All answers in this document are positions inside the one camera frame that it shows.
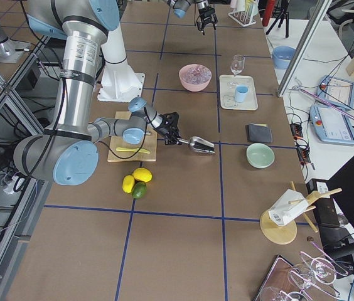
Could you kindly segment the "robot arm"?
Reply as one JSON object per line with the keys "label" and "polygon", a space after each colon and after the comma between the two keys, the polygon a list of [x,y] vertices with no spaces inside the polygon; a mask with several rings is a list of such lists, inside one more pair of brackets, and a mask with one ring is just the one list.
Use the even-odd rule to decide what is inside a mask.
{"label": "robot arm", "polygon": [[160,114],[141,97],[129,102],[127,120],[89,120],[99,58],[124,46],[115,1],[30,1],[26,15],[33,31],[63,39],[65,50],[53,122],[17,144],[14,163],[20,173],[74,186],[94,173],[96,144],[106,137],[139,144],[152,127],[167,143],[179,142],[178,114]]}
{"label": "robot arm", "polygon": [[178,18],[183,18],[189,8],[195,5],[198,10],[198,16],[195,18],[197,30],[205,35],[205,27],[209,24],[216,30],[218,19],[215,8],[207,0],[164,0],[164,2]]}

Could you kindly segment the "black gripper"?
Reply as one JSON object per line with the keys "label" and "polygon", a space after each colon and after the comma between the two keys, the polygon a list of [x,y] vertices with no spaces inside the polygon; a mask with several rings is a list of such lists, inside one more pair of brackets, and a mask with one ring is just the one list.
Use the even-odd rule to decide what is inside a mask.
{"label": "black gripper", "polygon": [[205,8],[201,8],[198,10],[200,19],[201,21],[196,22],[196,27],[198,31],[202,34],[205,35],[205,22],[204,21],[211,21],[213,28],[217,28],[217,15],[215,14],[215,9],[211,6],[207,6]]}
{"label": "black gripper", "polygon": [[176,145],[179,141],[180,131],[178,129],[179,114],[177,112],[161,114],[160,126],[156,128],[156,132],[165,139],[165,145]]}

